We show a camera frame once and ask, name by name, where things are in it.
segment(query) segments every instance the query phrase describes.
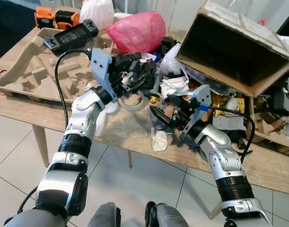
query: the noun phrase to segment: pink plastic bag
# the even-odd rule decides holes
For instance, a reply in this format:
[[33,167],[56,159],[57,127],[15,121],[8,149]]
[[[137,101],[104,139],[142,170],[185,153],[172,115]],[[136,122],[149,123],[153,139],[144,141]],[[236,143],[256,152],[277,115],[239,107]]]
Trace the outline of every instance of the pink plastic bag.
[[166,35],[166,25],[157,12],[143,12],[125,17],[107,28],[107,34],[124,53],[155,50]]

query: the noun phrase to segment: orange device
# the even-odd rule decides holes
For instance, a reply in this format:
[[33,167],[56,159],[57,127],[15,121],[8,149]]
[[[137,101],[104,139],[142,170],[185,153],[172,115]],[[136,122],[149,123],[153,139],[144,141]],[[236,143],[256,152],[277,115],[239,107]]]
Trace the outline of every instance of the orange device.
[[66,30],[79,24],[79,13],[58,10],[55,13],[55,22],[59,29]]
[[37,6],[34,16],[35,16],[35,23],[38,28],[54,27],[53,25],[54,17],[51,8]]

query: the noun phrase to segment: white tile floor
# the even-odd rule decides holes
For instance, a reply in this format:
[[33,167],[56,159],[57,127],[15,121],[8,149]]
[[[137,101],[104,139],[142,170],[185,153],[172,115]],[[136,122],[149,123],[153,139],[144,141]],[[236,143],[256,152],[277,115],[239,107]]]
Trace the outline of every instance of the white tile floor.
[[[46,130],[52,157],[62,134]],[[207,214],[220,200],[212,175],[132,153],[129,169],[124,150],[95,143],[89,156],[89,187],[83,213],[68,227],[85,227],[99,205],[113,201],[121,208],[122,226],[144,226],[148,201],[177,207],[190,227],[222,227],[224,216]],[[0,226],[40,181],[45,168],[30,125],[0,117]],[[274,227],[289,227],[289,195],[253,186]],[[30,199],[26,208],[34,206]]]

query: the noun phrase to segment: black cable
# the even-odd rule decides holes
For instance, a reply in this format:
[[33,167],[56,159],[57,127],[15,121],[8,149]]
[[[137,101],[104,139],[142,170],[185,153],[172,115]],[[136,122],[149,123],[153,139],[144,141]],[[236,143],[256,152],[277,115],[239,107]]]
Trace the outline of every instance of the black cable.
[[20,204],[19,209],[17,210],[17,214],[20,214],[21,212],[23,212],[23,207],[24,207],[26,201],[31,197],[31,195],[34,194],[34,192],[36,192],[36,190],[37,190],[37,186],[25,197],[25,199]]
[[66,130],[67,126],[68,126],[68,123],[69,123],[69,118],[68,118],[68,110],[67,110],[67,106],[65,104],[65,101],[64,101],[64,97],[63,97],[63,93],[62,93],[62,90],[61,90],[61,87],[60,87],[60,83],[59,83],[59,79],[58,79],[58,67],[59,67],[59,64],[60,64],[60,61],[68,54],[70,53],[85,53],[88,57],[89,57],[89,51],[85,51],[85,50],[70,50],[70,51],[66,51],[64,52],[62,55],[60,55],[60,57],[58,58],[57,62],[56,62],[56,65],[55,65],[55,81],[56,81],[56,85],[57,85],[57,88],[58,88],[58,91],[59,91],[59,96],[60,96],[60,99],[61,99],[61,102],[62,102],[62,107],[63,107],[63,110],[64,110],[64,118],[65,118],[65,128],[64,130]]
[[220,108],[220,107],[214,107],[214,106],[209,106],[210,109],[214,109],[214,110],[221,110],[221,111],[225,111],[225,112],[230,112],[230,113],[233,113],[233,114],[238,114],[244,118],[246,118],[252,125],[252,130],[250,132],[250,136],[249,136],[249,139],[248,139],[248,142],[247,142],[247,145],[245,146],[245,149],[241,155],[241,163],[243,163],[243,160],[245,158],[245,155],[247,154],[248,152],[248,149],[249,149],[249,146],[250,144],[252,143],[253,141],[253,138],[254,138],[254,131],[255,131],[255,125],[254,125],[254,121],[251,119],[250,116],[248,116],[247,114],[244,114],[244,113],[240,113],[238,111],[235,111],[235,110],[228,110],[228,109],[225,109],[225,108]]

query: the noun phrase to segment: wooden table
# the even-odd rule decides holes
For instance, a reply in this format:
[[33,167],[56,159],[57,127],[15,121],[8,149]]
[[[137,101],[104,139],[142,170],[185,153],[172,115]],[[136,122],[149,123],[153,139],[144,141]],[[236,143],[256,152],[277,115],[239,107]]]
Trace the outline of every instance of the wooden table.
[[[9,69],[35,34],[36,29],[33,29],[0,58],[0,68]],[[44,129],[64,131],[61,105],[0,95],[0,115],[32,124],[44,164],[47,166],[49,161]],[[210,172],[208,164],[201,159],[199,153],[188,149],[180,140],[177,140],[175,145],[169,145],[166,151],[152,151],[150,127],[147,106],[138,112],[119,108],[116,113],[107,116],[102,136],[95,140]],[[255,144],[252,144],[251,149],[254,152],[244,161],[250,183],[289,193],[289,157]]]

